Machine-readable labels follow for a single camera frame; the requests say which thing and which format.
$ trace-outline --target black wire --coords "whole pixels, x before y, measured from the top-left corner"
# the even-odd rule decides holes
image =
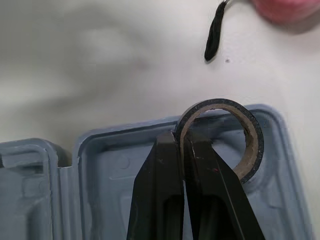
[[[225,13],[225,7],[227,5],[226,1],[223,1],[218,6],[212,24],[209,30],[208,40],[206,42],[206,48],[204,52],[204,58],[209,62],[218,52],[220,35],[221,35],[221,25],[222,19]]]

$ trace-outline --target white table surface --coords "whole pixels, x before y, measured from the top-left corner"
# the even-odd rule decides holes
[[[320,236],[320,19],[276,27],[238,1],[205,64],[218,3],[2,1],[0,142],[37,137],[71,150],[88,130],[180,115],[201,100],[266,104],[286,121]]]

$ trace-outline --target black electrical tape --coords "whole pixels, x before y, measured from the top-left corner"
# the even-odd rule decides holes
[[[235,101],[217,98],[199,102],[191,106],[180,117],[175,126],[174,137],[180,148],[182,164],[184,162],[184,138],[192,122],[200,114],[214,109],[223,109],[233,114],[241,123],[245,135],[246,147],[239,164],[233,169],[241,183],[247,182],[259,169],[264,154],[264,137],[257,119],[245,107]]]
[[[222,3],[220,3],[215,12],[215,16],[209,30],[209,36],[206,42],[206,48],[204,52],[204,58],[207,62],[209,62],[218,52],[222,19],[225,14],[225,7],[227,3],[227,1],[223,1]]]

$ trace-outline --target gray plastic case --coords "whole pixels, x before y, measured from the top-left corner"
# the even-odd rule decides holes
[[[247,106],[264,135],[258,172],[243,185],[266,240],[311,240],[312,228],[282,118],[264,105]],[[0,144],[0,239],[125,240],[135,176],[156,136],[179,117],[92,130],[72,153],[42,139]],[[230,167],[245,149],[231,114],[210,111],[192,126],[213,141]],[[188,203],[183,239],[192,240]]]

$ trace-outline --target red object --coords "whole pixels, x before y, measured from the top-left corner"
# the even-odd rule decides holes
[[[300,21],[320,9],[320,0],[252,0],[257,11],[273,23]]]

